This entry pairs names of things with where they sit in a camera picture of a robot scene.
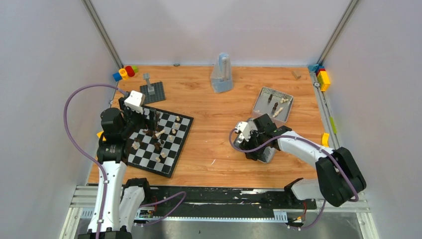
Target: gray tray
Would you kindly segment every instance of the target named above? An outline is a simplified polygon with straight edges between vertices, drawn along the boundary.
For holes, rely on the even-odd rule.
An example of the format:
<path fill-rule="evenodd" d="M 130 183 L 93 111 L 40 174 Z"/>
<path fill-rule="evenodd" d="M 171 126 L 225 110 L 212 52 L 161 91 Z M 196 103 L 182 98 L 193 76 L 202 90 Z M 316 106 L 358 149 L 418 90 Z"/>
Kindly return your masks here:
<path fill-rule="evenodd" d="M 270 94 L 273 94 L 273 98 L 270 102 L 268 102 Z M 282 98 L 289 99 L 289 101 L 280 103 Z M 272 110 L 276 102 L 278 102 L 277 110 L 280 107 L 283 107 L 283 110 L 275 118 L 273 118 Z M 280 127 L 287 122 L 292 104 L 293 96 L 268 87 L 262 87 L 261 92 L 259 93 L 253 107 L 252 117 L 257 118 L 263 114 L 268 114 L 271 120 L 277 125 L 277 127 Z"/>

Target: yellow block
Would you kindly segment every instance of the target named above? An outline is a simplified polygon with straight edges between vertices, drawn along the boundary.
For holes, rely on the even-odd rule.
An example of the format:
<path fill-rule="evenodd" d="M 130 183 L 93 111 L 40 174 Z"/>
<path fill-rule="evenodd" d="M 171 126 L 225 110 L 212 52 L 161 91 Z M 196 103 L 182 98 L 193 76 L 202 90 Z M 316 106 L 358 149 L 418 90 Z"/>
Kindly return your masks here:
<path fill-rule="evenodd" d="M 124 80 L 129 79 L 129 76 L 127 75 L 127 72 L 126 72 L 126 70 L 124 68 L 121 68 L 119 70 L 119 74 L 121 75 L 121 78 L 122 79 L 124 79 Z"/>
<path fill-rule="evenodd" d="M 321 91 L 326 91 L 330 86 L 327 71 L 320 71 L 317 78 L 319 84 L 321 85 Z"/>
<path fill-rule="evenodd" d="M 104 131 L 101 131 L 101 132 L 98 132 L 97 133 L 97 136 L 98 136 L 98 138 L 100 138 L 101 137 L 101 134 L 103 133 Z"/>
<path fill-rule="evenodd" d="M 328 146 L 328 138 L 329 138 L 329 133 L 324 133 L 322 134 L 322 140 L 321 143 L 324 147 L 329 147 Z"/>

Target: red block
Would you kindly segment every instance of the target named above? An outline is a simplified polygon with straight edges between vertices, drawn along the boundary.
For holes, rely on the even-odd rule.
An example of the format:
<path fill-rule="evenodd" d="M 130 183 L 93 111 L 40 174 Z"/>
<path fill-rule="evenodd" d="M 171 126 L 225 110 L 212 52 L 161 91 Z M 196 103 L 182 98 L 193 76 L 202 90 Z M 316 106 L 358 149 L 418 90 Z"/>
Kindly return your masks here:
<path fill-rule="evenodd" d="M 316 76 L 318 76 L 318 74 L 319 74 L 319 72 L 320 71 L 326 71 L 324 68 L 320 68 L 320 69 L 318 69 L 317 71 L 316 71 Z"/>
<path fill-rule="evenodd" d="M 133 70 L 133 68 L 132 68 L 131 66 L 126 66 L 126 67 L 125 67 L 125 70 L 126 70 L 127 75 L 128 75 L 129 77 L 132 77 L 132 76 L 134 76 L 134 75 L 135 75 L 135 71 Z"/>

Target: wooden tabletop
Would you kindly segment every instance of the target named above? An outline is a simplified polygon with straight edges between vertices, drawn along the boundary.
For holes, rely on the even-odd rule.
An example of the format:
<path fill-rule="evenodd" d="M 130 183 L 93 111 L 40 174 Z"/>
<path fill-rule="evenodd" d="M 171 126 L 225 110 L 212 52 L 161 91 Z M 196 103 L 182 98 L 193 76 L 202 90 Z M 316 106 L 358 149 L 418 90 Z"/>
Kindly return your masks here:
<path fill-rule="evenodd" d="M 221 94 L 212 91 L 212 67 L 138 68 L 139 73 L 120 81 L 118 86 L 125 91 L 139 91 L 145 85 L 142 73 L 148 72 L 151 83 L 163 82 L 166 94 L 165 101 L 149 106 L 195 119 L 172 178 L 129 166 L 124 182 L 146 177 L 151 185 L 283 188 L 299 177 L 316 178 L 311 166 L 288 153 L 276 152 L 273 160 L 264 164 L 246 159 L 228 142 L 228 133 L 236 123 L 251 117 L 255 100 L 265 86 L 295 97 L 286 126 L 321 144 L 324 128 L 307 68 L 233 67 L 234 88 Z M 296 80 L 293 70 L 302 77 Z M 117 92 L 113 107 L 118 108 L 120 97 L 122 94 Z M 98 182 L 97 167 L 93 167 L 89 182 Z"/>

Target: chessboard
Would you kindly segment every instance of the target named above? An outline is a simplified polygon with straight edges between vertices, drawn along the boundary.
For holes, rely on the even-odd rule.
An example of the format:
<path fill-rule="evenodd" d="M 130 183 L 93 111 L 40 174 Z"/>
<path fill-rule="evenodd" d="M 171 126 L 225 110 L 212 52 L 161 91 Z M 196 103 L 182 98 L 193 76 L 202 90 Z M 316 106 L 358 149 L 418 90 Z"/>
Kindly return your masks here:
<path fill-rule="evenodd" d="M 153 108 L 145 105 L 143 105 L 143 108 L 144 115 L 149 119 L 149 109 Z M 130 148 L 128 165 L 170 178 L 176 168 L 176 163 L 194 118 L 160 109 L 155 110 L 160 113 L 157 126 L 158 131 L 164 130 L 165 132 L 158 138 L 147 136 L 144 129 L 133 133 L 128 143 L 132 145 L 136 138 L 139 148 Z M 158 142 L 161 144 L 159 149 L 154 145 Z"/>

